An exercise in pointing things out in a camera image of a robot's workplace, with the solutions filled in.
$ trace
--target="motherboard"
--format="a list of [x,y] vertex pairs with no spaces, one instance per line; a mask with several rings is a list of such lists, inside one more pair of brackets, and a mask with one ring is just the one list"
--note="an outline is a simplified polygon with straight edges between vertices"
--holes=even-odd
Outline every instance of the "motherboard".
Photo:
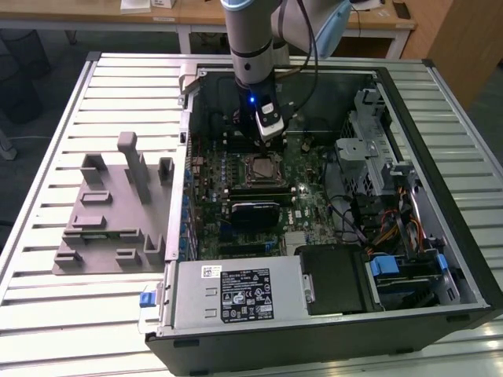
[[193,138],[198,258],[293,254],[298,246],[336,243],[322,184],[326,147],[287,134],[264,151],[238,132]]

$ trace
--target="slotted metal table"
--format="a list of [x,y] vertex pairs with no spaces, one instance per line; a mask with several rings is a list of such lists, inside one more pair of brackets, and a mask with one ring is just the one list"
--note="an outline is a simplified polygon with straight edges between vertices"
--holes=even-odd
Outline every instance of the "slotted metal table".
[[[90,54],[0,257],[0,375],[167,376],[138,331],[138,295],[162,274],[53,276],[86,152],[124,163],[121,131],[138,134],[146,162],[177,155],[179,77],[187,64],[227,56]],[[292,58],[301,64],[303,58]],[[503,170],[439,73],[421,61],[332,59],[327,65],[385,66],[500,286]],[[405,145],[395,136],[402,154]],[[252,375],[503,375],[501,318],[459,331],[418,353],[233,373]]]

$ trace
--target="cpu socket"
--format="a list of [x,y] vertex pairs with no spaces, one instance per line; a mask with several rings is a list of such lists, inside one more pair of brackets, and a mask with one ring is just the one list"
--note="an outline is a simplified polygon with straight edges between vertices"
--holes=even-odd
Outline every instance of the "cpu socket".
[[277,153],[244,157],[245,183],[248,187],[281,187],[285,185],[282,158]]

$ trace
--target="power supply label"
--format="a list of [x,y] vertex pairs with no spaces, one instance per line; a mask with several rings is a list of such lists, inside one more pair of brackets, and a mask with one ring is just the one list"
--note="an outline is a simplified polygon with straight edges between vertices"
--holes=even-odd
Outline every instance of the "power supply label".
[[246,269],[220,273],[224,324],[274,318],[269,269]]

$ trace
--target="floor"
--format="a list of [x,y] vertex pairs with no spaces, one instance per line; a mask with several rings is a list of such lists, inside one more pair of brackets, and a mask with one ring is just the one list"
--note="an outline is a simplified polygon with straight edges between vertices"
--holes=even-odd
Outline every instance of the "floor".
[[[35,81],[44,104],[43,115],[22,126],[13,125],[0,112],[0,129],[18,151],[13,162],[0,159],[0,224],[14,222],[31,182],[57,127],[88,51],[123,53],[179,53],[174,33],[79,32],[78,43],[70,46],[63,31],[41,31],[40,37],[53,67],[43,79]],[[194,53],[225,53],[218,36],[191,35]],[[503,163],[503,69],[498,68],[468,112],[479,132]],[[0,250],[10,227],[0,225]]]

